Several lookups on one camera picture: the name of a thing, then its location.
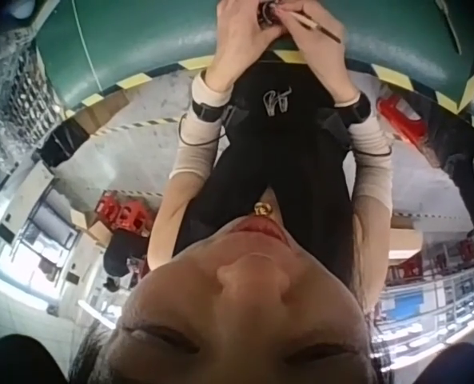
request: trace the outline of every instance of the mouth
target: mouth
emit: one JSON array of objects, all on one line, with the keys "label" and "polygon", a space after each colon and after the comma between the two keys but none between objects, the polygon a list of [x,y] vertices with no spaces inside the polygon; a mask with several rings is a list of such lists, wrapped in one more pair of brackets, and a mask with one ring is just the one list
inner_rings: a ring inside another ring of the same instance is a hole
[{"label": "mouth", "polygon": [[248,216],[231,229],[230,233],[255,232],[279,240],[290,247],[285,232],[271,218],[266,216]]}]

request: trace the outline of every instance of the person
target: person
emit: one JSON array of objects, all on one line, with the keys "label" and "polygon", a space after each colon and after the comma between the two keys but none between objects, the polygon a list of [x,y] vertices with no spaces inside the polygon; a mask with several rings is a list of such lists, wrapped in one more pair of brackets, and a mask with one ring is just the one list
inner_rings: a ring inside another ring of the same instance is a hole
[{"label": "person", "polygon": [[[154,223],[149,272],[116,330],[92,329],[70,382],[385,382],[369,314],[388,268],[391,148],[314,0],[221,0]],[[308,66],[257,63],[283,34]],[[233,116],[226,108],[236,111]],[[222,119],[229,146],[215,166]],[[342,162],[356,159],[350,196]]]}]

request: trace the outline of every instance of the yellow and black tape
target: yellow and black tape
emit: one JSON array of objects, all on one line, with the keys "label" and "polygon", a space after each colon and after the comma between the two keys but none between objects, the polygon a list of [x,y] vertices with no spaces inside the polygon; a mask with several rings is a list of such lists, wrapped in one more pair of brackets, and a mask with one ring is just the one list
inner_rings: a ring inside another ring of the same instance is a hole
[{"label": "yellow and black tape", "polygon": [[400,218],[442,218],[445,220],[461,220],[459,216],[444,216],[441,214],[409,214],[405,212],[393,212],[393,216]]},{"label": "yellow and black tape", "polygon": [[[212,62],[213,56],[201,56],[199,58],[191,58],[189,60],[183,60],[162,68],[151,70],[145,73],[135,74],[129,78],[121,80],[114,86],[104,90],[101,93],[96,93],[88,98],[82,100],[81,103],[76,105],[72,110],[67,110],[65,115],[67,118],[74,116],[75,113],[86,106],[92,106],[93,104],[100,102],[109,94],[119,90],[128,90],[134,86],[140,86],[153,80],[158,76],[169,74],[178,70],[200,70],[206,68]],[[290,64],[305,64],[305,60],[302,58],[300,53],[295,50],[275,50],[266,52],[262,58],[264,62],[286,62]],[[378,77],[381,81],[399,86],[406,90],[411,90],[425,97],[433,100],[440,106],[451,111],[455,115],[460,116],[464,120],[470,122],[474,126],[474,116],[472,116],[467,107],[471,100],[474,98],[474,72],[470,75],[466,87],[464,89],[461,100],[456,101],[452,98],[442,94],[441,92],[432,90],[427,86],[420,84],[416,80],[409,76],[402,74],[398,71],[379,66],[377,64],[369,64],[360,62],[357,60],[348,59],[347,67],[356,72],[371,74],[372,76]]]},{"label": "yellow and black tape", "polygon": [[162,198],[162,194],[156,192],[145,192],[142,190],[107,190],[106,192],[115,192],[124,194],[125,196],[141,197],[141,198]]},{"label": "yellow and black tape", "polygon": [[127,130],[132,130],[134,128],[142,128],[143,126],[160,126],[163,124],[178,124],[181,120],[180,118],[155,118],[153,120],[147,120],[145,122],[134,122],[131,124],[124,124],[117,127],[106,127],[98,130],[96,133],[92,134],[91,137],[101,137],[106,134],[114,134],[117,132],[125,132]]}]

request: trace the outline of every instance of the black wristband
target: black wristband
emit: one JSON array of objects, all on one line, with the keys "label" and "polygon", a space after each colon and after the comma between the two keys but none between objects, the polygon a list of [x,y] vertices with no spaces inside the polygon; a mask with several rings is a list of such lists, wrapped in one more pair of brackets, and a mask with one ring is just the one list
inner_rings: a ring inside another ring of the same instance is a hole
[{"label": "black wristband", "polygon": [[336,107],[343,124],[349,128],[352,124],[365,121],[372,114],[372,106],[368,97],[361,92],[359,100],[350,106]]},{"label": "black wristband", "polygon": [[[206,70],[201,72],[201,78],[205,81]],[[192,109],[202,122],[216,122],[224,113],[226,106],[209,106],[205,103],[197,103],[196,100],[192,100]]]}]

